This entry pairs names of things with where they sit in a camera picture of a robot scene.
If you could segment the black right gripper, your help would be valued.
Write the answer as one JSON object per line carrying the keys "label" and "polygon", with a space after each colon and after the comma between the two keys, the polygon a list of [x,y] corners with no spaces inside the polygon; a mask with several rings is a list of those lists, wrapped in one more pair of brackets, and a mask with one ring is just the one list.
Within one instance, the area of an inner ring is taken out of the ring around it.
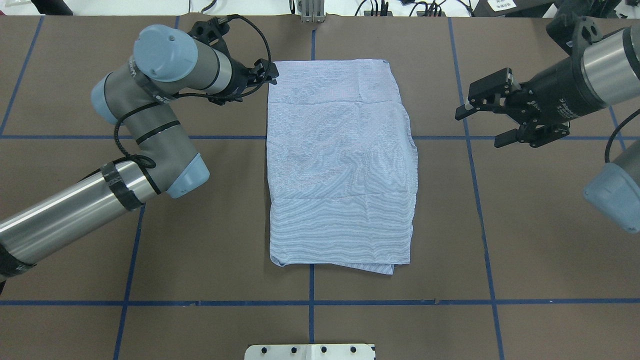
{"label": "black right gripper", "polygon": [[586,82],[580,64],[567,57],[519,85],[511,68],[503,68],[472,82],[455,110],[461,121],[477,112],[500,110],[518,129],[494,137],[494,148],[526,143],[539,148],[570,134],[570,121],[605,107]]}

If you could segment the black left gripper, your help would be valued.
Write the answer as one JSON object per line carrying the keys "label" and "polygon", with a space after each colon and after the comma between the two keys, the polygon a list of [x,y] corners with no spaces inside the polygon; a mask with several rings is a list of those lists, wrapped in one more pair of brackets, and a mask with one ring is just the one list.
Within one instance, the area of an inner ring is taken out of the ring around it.
{"label": "black left gripper", "polygon": [[279,71],[274,62],[260,58],[252,68],[233,59],[224,39],[230,31],[229,23],[233,17],[213,17],[206,21],[197,21],[187,34],[199,43],[208,46],[215,55],[218,69],[214,79],[201,91],[204,98],[215,105],[230,102],[243,102],[243,92],[249,87],[263,84],[278,84]]}

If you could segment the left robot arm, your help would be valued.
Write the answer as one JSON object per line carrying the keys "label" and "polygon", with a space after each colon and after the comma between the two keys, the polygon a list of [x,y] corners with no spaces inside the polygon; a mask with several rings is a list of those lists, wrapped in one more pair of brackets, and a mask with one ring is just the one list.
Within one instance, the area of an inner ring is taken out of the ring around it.
{"label": "left robot arm", "polygon": [[[233,59],[224,36],[232,21],[256,30],[266,57],[247,67]],[[145,27],[128,61],[91,91],[94,111],[113,126],[121,157],[75,184],[1,222],[1,281],[22,275],[56,253],[155,196],[181,196],[210,171],[171,104],[183,98],[215,105],[242,102],[276,84],[269,43],[251,20],[227,14],[195,22],[189,31]]]}

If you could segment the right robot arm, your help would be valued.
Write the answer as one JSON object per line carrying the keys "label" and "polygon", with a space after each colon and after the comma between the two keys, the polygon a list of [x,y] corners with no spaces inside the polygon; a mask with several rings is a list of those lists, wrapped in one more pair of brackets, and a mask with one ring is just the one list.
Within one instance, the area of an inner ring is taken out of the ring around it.
{"label": "right robot arm", "polygon": [[[549,23],[548,36],[567,57],[525,82],[503,68],[470,84],[455,120],[478,112],[504,114],[518,127],[494,137],[494,146],[515,143],[539,148],[569,136],[570,123],[640,94],[639,25],[602,34],[589,17],[569,25]],[[615,158],[611,147],[621,130],[639,116],[626,117],[608,137],[601,172],[583,189],[585,200],[622,230],[640,230],[639,142]]]}

